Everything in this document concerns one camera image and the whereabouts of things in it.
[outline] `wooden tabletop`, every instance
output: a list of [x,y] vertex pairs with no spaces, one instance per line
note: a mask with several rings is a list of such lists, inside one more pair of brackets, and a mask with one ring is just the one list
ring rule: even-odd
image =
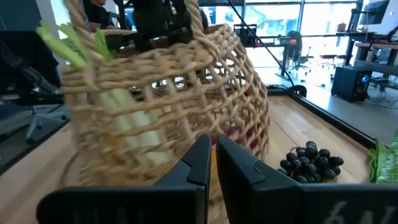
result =
[[[369,47],[370,43],[356,43],[355,46],[357,47]],[[372,44],[372,47],[377,48],[377,49],[397,49],[398,50],[398,44]]]
[[[367,181],[367,149],[286,96],[271,96],[269,101],[271,146],[267,164],[278,168],[291,147],[311,139],[345,160],[338,182]],[[75,153],[71,138],[66,125],[0,176],[0,223],[35,223],[38,202],[57,188],[65,164]]]

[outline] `wicker basket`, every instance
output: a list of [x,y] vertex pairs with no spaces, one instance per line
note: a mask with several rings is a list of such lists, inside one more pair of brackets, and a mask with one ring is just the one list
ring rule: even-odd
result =
[[[71,114],[78,164],[71,161],[62,185],[78,176],[78,185],[152,185],[181,158],[202,134],[229,134],[262,159],[267,152],[269,113],[267,90],[261,83],[230,26],[223,24],[203,31],[197,0],[186,0],[192,18],[193,40],[167,49],[127,55],[112,62],[100,59],[86,30],[80,0],[67,0],[72,23],[90,51],[90,66],[68,68],[62,82],[65,103]],[[129,34],[128,30],[106,30],[106,34]],[[154,83],[164,82],[161,88]],[[142,101],[118,113],[98,103],[102,91],[135,88]],[[128,133],[117,133],[112,120],[119,114],[145,111],[159,119]],[[110,144],[121,136],[136,136],[161,129],[167,133],[161,146],[126,150]],[[172,151],[175,160],[158,166],[139,166],[137,157],[149,151]],[[227,223],[225,205],[212,157],[209,223]]]

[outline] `monitor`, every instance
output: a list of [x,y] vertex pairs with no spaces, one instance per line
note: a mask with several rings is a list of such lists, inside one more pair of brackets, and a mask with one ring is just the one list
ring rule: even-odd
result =
[[366,14],[362,15],[361,25],[381,24],[390,0],[369,3],[365,6]]

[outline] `black office chair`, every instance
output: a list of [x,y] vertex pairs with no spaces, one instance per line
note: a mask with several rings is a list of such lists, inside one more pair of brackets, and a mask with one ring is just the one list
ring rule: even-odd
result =
[[296,40],[297,42],[296,45],[291,47],[289,50],[289,58],[293,60],[294,64],[289,72],[291,72],[292,70],[298,71],[300,68],[303,68],[305,69],[305,74],[307,75],[308,72],[311,72],[311,68],[304,64],[309,62],[310,58],[313,58],[313,56],[310,56],[311,47],[308,48],[306,56],[302,56],[303,40],[301,33],[292,30],[287,34],[287,36],[291,39]]
[[67,119],[63,113],[39,113],[35,108],[35,105],[63,104],[57,65],[35,32],[0,32],[0,101],[31,107],[28,143],[35,142],[32,135],[36,129],[42,129],[44,121],[62,123]]

